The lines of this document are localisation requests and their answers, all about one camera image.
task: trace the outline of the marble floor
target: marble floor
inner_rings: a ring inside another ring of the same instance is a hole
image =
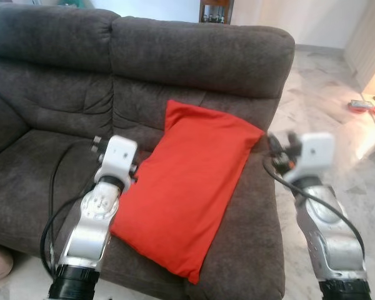
[[[372,299],[375,300],[375,120],[346,109],[361,99],[344,60],[297,51],[270,131],[286,141],[284,131],[329,131],[336,137],[336,163],[325,175],[351,221],[362,234]],[[306,241],[296,223],[291,193],[276,184],[276,199],[285,255],[286,300],[321,299]],[[42,299],[50,280],[38,259],[20,256],[13,272],[0,281],[0,300]],[[97,285],[97,300],[154,299],[106,281]]]

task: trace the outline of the red pillow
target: red pillow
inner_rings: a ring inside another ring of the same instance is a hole
[[[198,283],[250,149],[263,134],[230,114],[168,101],[165,135],[121,197],[112,234]]]

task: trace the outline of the robotic arm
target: robotic arm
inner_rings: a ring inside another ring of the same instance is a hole
[[[296,199],[297,223],[303,231],[314,273],[324,300],[371,300],[364,266],[364,245],[357,229],[346,218],[322,173],[333,162],[334,139],[330,134],[289,135],[283,148],[269,137],[274,174]],[[92,300],[110,240],[109,227],[118,209],[120,195],[131,185],[136,171],[133,158],[137,144],[120,136],[108,142],[94,140],[100,154],[94,189],[81,202],[81,217],[61,254],[49,299]]]
[[[333,136],[316,133],[298,138],[291,133],[289,142],[290,146],[284,149],[274,136],[269,137],[272,164],[282,176],[278,181],[291,188],[296,199],[297,223],[306,237],[323,299],[371,300],[361,236],[346,219],[332,187],[320,180],[333,163]],[[264,167],[273,176],[265,164]]]
[[[109,227],[118,210],[118,198],[131,186],[138,145],[121,136],[108,142],[95,138],[93,150],[100,154],[94,189],[81,202],[81,217],[69,235],[59,259],[49,299],[92,300],[94,287],[110,241]]]

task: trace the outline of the seam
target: seam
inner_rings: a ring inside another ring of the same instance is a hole
[[[12,146],[13,144],[15,144],[16,142],[18,142],[23,136],[25,136],[29,131],[31,131],[31,128],[28,128],[28,130],[20,135],[17,139],[15,139],[13,142],[10,142],[8,144],[6,144],[3,149],[0,150],[0,154],[3,153],[5,150],[7,150],[10,146]]]
[[[91,86],[92,84],[92,76],[89,76],[89,83],[88,86]],[[85,113],[85,106],[86,106],[86,98],[88,96],[88,89],[85,89],[85,96],[83,97],[83,107],[82,107],[82,113]]]
[[[192,26],[192,27],[183,27],[184,24],[190,24],[188,22],[183,22],[183,21],[175,21],[175,23],[178,23],[178,25],[180,25],[179,27],[177,27],[178,29],[183,29],[185,31],[188,31],[188,30],[196,30],[197,28],[204,31],[204,30],[212,30],[215,28],[215,26],[207,26],[207,25],[199,25],[200,23],[193,23],[195,24],[195,26]],[[236,26],[236,25],[230,25],[230,24],[225,24],[223,26],[223,29],[226,29],[228,31],[240,31],[240,32],[245,32],[246,30],[242,30],[241,29],[241,26]],[[140,24],[140,27],[141,28],[144,28],[145,29],[145,24]],[[160,28],[160,29],[169,29],[169,27],[167,26],[163,26],[162,24],[158,24],[156,26],[157,28]],[[290,34],[283,30],[283,29],[279,29],[279,28],[273,28],[273,27],[269,27],[269,26],[247,26],[249,27],[249,30],[252,31],[252,32],[262,32],[262,33],[271,33],[271,34],[275,34],[276,36],[279,36],[280,38],[285,38],[286,36],[290,36]]]
[[[113,23],[115,20],[120,19],[121,17],[118,16],[117,18],[113,19],[109,25],[109,40],[108,40],[108,60],[109,60],[109,65],[110,65],[110,78],[111,78],[111,135],[114,134],[114,115],[115,115],[115,110],[114,110],[114,98],[115,98],[115,92],[114,92],[114,68],[113,68],[113,61],[112,61],[112,51],[111,51],[111,44],[113,40]]]
[[[5,232],[0,232],[0,238],[1,237],[4,237],[4,239],[6,239],[6,238],[11,238],[11,239],[13,239],[13,238],[21,238],[21,239],[28,239],[28,240],[30,240],[30,241],[34,241],[34,243],[36,242],[36,240],[33,238],[33,237],[31,237],[30,235],[27,235],[27,236],[23,236],[23,235],[19,235],[19,234],[17,234],[16,236],[15,235],[13,235],[13,234],[6,234]]]
[[[99,113],[89,113],[89,112],[81,112],[81,111],[62,111],[60,109],[51,109],[51,108],[46,108],[46,107],[42,107],[42,106],[39,106],[39,105],[36,105],[39,109],[45,109],[47,111],[55,111],[57,113],[66,113],[66,114],[83,114],[85,116],[92,116],[92,115],[96,115],[96,114],[106,114],[108,113],[109,110],[107,111],[104,111],[104,112],[99,112]]]
[[[15,110],[15,108],[12,106],[12,105],[10,105],[5,99],[4,99],[4,97],[2,97],[2,96],[0,96],[0,100],[2,101],[2,102],[4,102],[5,104],[7,104],[8,105],[8,107],[13,111],[13,113],[15,113],[24,123],[25,123],[25,125],[27,126],[27,127],[29,127],[30,128],[30,125],[26,122],[26,120]]]
[[[108,104],[111,105],[111,99],[112,99],[111,93],[112,93],[112,90],[111,90],[111,87],[110,87],[109,92],[108,92],[103,98],[101,98],[98,102],[95,102],[94,104],[92,104],[92,105],[90,105],[90,106],[88,106],[88,107],[85,107],[85,108],[84,108],[84,112],[83,112],[83,114],[91,114],[91,113],[89,113],[89,112],[86,112],[86,111],[88,111],[88,110],[90,110],[90,109],[100,108],[100,107],[106,106],[106,105],[108,105]],[[105,103],[100,103],[100,101],[103,100],[104,98],[106,98],[107,96],[109,96],[109,97],[108,97],[108,98],[109,98],[108,101],[105,102]]]
[[[151,129],[156,129],[156,130],[159,130],[159,131],[163,131],[162,129],[159,129],[159,128],[156,128],[156,127],[153,127],[153,126],[150,126],[150,125],[146,125],[146,124],[142,124],[140,122],[137,122],[137,121],[133,121],[133,120],[130,120],[120,114],[117,114],[118,117],[120,118],[123,118],[124,120],[128,121],[128,122],[133,122],[133,123],[136,123],[137,125],[142,125],[142,126],[145,126],[145,127],[148,127],[148,128],[151,128]],[[119,126],[114,126],[115,128],[119,128],[119,129],[125,129],[125,128],[122,128],[122,127],[119,127]]]
[[[204,100],[206,99],[206,97],[207,97],[207,91],[204,90],[204,95],[202,95],[201,101],[198,105],[199,107],[201,107],[201,105],[204,103]]]

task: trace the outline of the sofa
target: sofa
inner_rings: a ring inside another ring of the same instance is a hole
[[[114,134],[148,157],[168,99],[224,111],[267,131],[294,57],[280,29],[155,21],[101,9],[0,3],[0,245],[38,256],[49,180],[74,141]],[[255,145],[197,285],[112,238],[101,277],[167,300],[278,300],[284,258],[274,181]],[[54,209],[98,168],[80,145],[62,161]],[[56,254],[78,203],[55,222]]]

